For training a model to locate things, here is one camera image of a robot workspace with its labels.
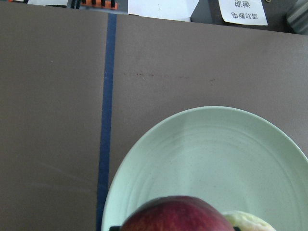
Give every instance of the red fruit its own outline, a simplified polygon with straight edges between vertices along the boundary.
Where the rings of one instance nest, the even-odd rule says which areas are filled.
[[[168,196],[138,208],[121,231],[234,231],[211,205],[190,196]]]

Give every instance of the blue tape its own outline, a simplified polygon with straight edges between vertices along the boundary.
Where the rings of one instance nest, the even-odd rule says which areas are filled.
[[[96,231],[101,230],[103,209],[108,193],[109,153],[111,133],[112,90],[116,45],[116,14],[108,14],[108,28],[103,85],[102,129],[97,183]]]

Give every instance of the gray tabletop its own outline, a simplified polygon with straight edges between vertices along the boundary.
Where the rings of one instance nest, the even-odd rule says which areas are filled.
[[[106,22],[0,2],[8,230],[95,229]],[[148,129],[198,106],[255,113],[308,154],[307,36],[118,15],[115,42],[109,183]]]

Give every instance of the white paper label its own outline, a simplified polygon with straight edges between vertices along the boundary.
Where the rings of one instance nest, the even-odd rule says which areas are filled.
[[[268,25],[261,0],[218,0],[225,22]]]

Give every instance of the round ceramic dish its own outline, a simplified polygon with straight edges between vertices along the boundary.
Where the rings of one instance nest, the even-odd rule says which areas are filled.
[[[278,231],[307,231],[307,177],[303,152],[270,122],[229,107],[190,109],[131,148],[110,187],[102,231],[168,195],[196,196],[220,212],[252,213]]]

